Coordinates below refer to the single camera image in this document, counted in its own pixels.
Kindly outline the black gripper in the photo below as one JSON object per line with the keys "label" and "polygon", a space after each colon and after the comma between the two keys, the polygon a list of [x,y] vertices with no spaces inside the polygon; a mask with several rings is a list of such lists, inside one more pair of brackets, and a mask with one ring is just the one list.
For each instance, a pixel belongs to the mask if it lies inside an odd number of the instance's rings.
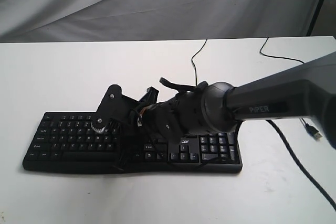
{"label": "black gripper", "polygon": [[141,110],[156,103],[157,95],[144,95],[140,100],[121,95],[109,99],[113,101],[110,118],[118,125],[119,157],[115,167],[119,170],[130,170],[135,164],[151,164],[160,161],[153,133],[143,122]]}

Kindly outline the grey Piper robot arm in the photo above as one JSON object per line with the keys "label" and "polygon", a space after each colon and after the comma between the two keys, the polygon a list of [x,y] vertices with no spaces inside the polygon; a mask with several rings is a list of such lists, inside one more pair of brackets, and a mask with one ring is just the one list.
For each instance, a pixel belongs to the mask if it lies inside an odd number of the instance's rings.
{"label": "grey Piper robot arm", "polygon": [[161,78],[176,95],[157,102],[149,88],[132,100],[114,86],[111,117],[127,126],[129,137],[158,136],[171,143],[187,135],[237,132],[247,120],[307,117],[320,126],[335,146],[335,54],[301,64],[240,87],[226,82],[188,86]]}

